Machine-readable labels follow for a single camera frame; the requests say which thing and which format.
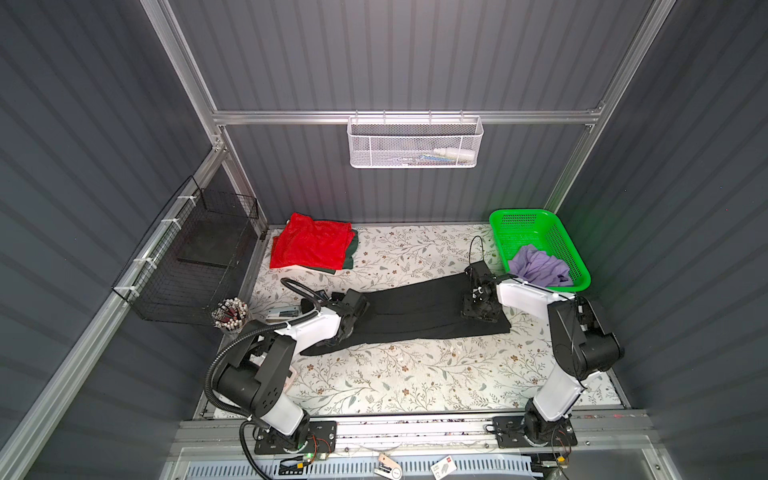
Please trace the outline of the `black t shirt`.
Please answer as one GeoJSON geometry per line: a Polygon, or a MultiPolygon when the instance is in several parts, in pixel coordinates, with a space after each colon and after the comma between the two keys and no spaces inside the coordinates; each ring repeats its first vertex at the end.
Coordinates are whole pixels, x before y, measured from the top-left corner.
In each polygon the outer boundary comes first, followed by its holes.
{"type": "Polygon", "coordinates": [[[337,345],[329,340],[304,349],[303,356],[334,353],[358,345],[408,340],[442,340],[506,334],[511,325],[504,312],[497,321],[461,315],[463,295],[470,290],[465,274],[455,274],[393,289],[364,292],[370,306],[352,335],[337,345]]]}

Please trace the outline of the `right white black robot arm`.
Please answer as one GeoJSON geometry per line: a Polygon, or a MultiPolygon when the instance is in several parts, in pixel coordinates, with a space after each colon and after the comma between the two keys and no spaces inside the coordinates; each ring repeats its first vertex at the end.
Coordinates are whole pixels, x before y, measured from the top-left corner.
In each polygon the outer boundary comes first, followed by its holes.
{"type": "Polygon", "coordinates": [[[546,446],[568,426],[569,416],[587,384],[609,371],[624,355],[583,296],[532,284],[512,274],[495,275],[481,262],[464,270],[470,292],[462,315],[491,320],[504,306],[548,321],[555,361],[543,387],[526,404],[518,431],[532,446],[546,446]]]}

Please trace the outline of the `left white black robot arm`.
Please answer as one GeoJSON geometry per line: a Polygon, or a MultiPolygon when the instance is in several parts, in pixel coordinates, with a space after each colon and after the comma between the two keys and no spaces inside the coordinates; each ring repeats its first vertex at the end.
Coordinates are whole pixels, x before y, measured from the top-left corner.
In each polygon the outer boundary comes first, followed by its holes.
{"type": "Polygon", "coordinates": [[[212,361],[204,394],[216,408],[268,427],[289,444],[301,446],[310,415],[284,393],[290,367],[314,346],[336,346],[349,338],[370,306],[360,292],[340,298],[312,293],[272,324],[252,322],[212,361]]]}

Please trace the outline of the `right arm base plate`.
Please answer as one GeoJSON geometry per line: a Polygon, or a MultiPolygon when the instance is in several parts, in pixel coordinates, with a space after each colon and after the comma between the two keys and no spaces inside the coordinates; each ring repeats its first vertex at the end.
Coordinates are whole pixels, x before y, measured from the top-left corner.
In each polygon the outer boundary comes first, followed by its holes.
{"type": "Polygon", "coordinates": [[[535,415],[496,416],[485,426],[500,448],[564,447],[578,445],[578,439],[568,418],[557,422],[539,420],[535,415]]]}

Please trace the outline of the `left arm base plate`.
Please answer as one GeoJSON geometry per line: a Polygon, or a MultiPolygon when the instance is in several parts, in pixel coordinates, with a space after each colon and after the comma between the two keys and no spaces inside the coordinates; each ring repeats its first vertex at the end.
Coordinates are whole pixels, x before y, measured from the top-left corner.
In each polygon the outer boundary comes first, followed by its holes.
{"type": "Polygon", "coordinates": [[[338,423],[310,420],[300,424],[292,435],[274,428],[256,434],[253,452],[257,455],[330,454],[336,449],[338,423]]]}

